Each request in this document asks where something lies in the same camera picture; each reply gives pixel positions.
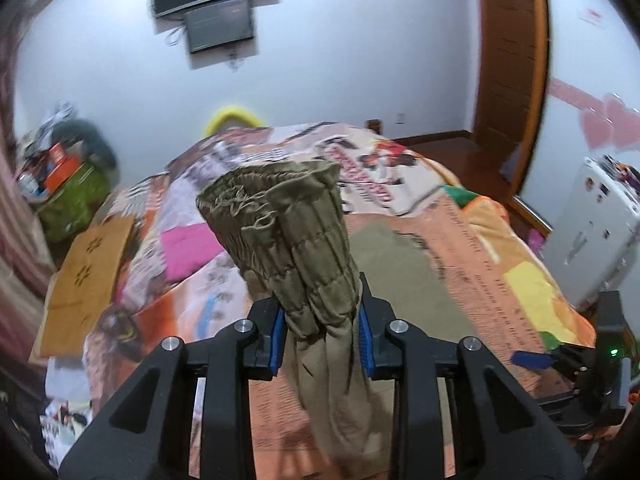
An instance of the blue gripper pad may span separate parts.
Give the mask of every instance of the blue gripper pad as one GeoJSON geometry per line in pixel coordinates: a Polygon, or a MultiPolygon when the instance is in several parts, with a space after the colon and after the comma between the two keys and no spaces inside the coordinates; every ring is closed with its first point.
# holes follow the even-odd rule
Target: blue gripper pad
{"type": "Polygon", "coordinates": [[[554,359],[551,355],[525,352],[524,350],[516,350],[511,356],[511,362],[527,370],[546,370],[554,365],[554,359]]]}
{"type": "Polygon", "coordinates": [[[360,365],[365,371],[367,377],[373,377],[373,336],[369,327],[369,320],[364,307],[360,307],[358,311],[358,321],[360,322],[360,330],[358,331],[358,351],[360,353],[360,365]]]}
{"type": "Polygon", "coordinates": [[[271,356],[269,358],[269,370],[274,376],[278,375],[278,370],[282,366],[286,335],[287,330],[285,327],[284,310],[280,309],[276,315],[276,321],[273,323],[273,330],[271,331],[271,356]]]}

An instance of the pink patch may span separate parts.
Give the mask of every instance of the pink patch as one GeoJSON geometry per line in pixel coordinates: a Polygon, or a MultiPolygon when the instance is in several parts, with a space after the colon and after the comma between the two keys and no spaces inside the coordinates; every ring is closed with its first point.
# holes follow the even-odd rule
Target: pink patch
{"type": "Polygon", "coordinates": [[[179,282],[208,264],[224,251],[207,224],[175,227],[160,233],[164,249],[166,278],[179,282]]]}
{"type": "Polygon", "coordinates": [[[536,256],[540,256],[540,251],[542,250],[545,242],[545,237],[543,237],[539,231],[536,229],[531,229],[531,231],[529,231],[529,235],[527,236],[527,245],[536,256]]]}
{"type": "Polygon", "coordinates": [[[640,114],[627,108],[617,95],[608,94],[604,99],[607,118],[613,124],[613,145],[617,150],[628,150],[640,142],[640,114]]]}
{"type": "Polygon", "coordinates": [[[590,151],[611,142],[614,135],[611,121],[591,108],[580,112],[580,127],[590,151]]]}

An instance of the metal screw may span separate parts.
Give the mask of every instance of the metal screw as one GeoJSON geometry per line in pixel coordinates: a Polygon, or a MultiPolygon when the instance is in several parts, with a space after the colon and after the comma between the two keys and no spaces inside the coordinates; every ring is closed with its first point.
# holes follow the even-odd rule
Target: metal screw
{"type": "Polygon", "coordinates": [[[389,323],[389,328],[391,329],[391,332],[401,334],[409,330],[409,325],[405,320],[395,319],[389,323]]]}
{"type": "Polygon", "coordinates": [[[467,350],[475,351],[482,348],[482,343],[477,337],[465,337],[462,344],[467,350]]]}
{"type": "Polygon", "coordinates": [[[238,321],[236,321],[234,323],[234,328],[236,329],[236,332],[249,332],[249,330],[251,330],[254,327],[254,322],[251,321],[250,319],[238,319],[238,321]]]}
{"type": "Polygon", "coordinates": [[[180,340],[175,335],[162,339],[162,348],[165,350],[175,350],[178,346],[180,346],[180,340]]]}

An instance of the pink wall sticker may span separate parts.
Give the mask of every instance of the pink wall sticker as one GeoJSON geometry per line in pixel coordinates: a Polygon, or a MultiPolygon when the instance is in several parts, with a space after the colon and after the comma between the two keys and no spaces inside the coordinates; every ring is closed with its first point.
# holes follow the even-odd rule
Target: pink wall sticker
{"type": "Polygon", "coordinates": [[[598,99],[552,78],[548,95],[580,110],[580,128],[590,150],[611,145],[617,152],[640,149],[640,112],[615,94],[598,99]]]}

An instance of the baseboard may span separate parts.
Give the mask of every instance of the baseboard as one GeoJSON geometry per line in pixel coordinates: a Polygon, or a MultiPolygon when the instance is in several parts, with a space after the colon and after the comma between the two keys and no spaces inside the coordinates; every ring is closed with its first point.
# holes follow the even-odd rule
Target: baseboard
{"type": "Polygon", "coordinates": [[[424,142],[431,142],[432,140],[444,140],[454,139],[455,137],[470,137],[471,132],[466,130],[457,130],[455,132],[440,132],[437,134],[417,135],[413,137],[403,137],[402,139],[394,139],[398,144],[403,146],[415,146],[416,144],[422,144],[424,142]]]}
{"type": "Polygon", "coordinates": [[[526,205],[519,197],[512,196],[508,201],[508,205],[531,227],[536,228],[540,234],[545,237],[549,235],[551,232],[551,226],[540,218],[540,216],[538,216],[536,212],[526,205]]]}

